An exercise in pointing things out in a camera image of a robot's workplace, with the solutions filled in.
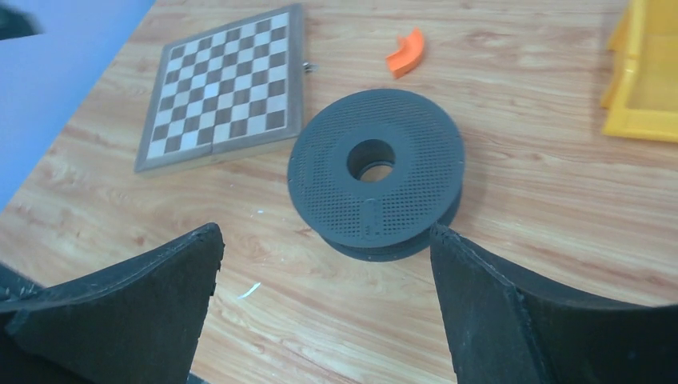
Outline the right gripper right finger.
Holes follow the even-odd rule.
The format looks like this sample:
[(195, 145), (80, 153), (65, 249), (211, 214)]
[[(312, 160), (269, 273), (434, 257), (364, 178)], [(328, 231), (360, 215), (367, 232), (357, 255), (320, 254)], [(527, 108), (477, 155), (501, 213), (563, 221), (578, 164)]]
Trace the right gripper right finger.
[(674, 383), (677, 307), (578, 290), (446, 226), (430, 258), (460, 383)]

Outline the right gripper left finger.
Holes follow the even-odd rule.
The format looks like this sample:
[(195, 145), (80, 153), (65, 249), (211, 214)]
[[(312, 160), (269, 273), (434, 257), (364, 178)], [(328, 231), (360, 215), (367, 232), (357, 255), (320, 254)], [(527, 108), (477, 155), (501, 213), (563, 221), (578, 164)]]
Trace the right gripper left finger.
[(210, 222), (56, 286), (2, 266), (2, 382), (200, 382), (191, 366), (224, 249)]

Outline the dark grey cable spool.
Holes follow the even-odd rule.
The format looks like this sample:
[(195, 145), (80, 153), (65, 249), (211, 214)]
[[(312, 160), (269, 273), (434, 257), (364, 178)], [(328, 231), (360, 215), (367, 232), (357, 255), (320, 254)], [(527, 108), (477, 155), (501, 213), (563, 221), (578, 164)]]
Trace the dark grey cable spool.
[(465, 149), (450, 115), (407, 90), (364, 90), (314, 116), (293, 146), (289, 196), (335, 250), (368, 262), (407, 258), (448, 225), (462, 194)]

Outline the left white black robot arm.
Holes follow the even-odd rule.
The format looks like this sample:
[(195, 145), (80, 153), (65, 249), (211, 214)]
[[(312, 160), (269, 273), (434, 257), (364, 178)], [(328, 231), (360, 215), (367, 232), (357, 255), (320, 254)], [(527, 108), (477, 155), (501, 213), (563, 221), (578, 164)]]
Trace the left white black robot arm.
[(1, 40), (38, 35), (42, 28), (32, 14), (1, 4)]

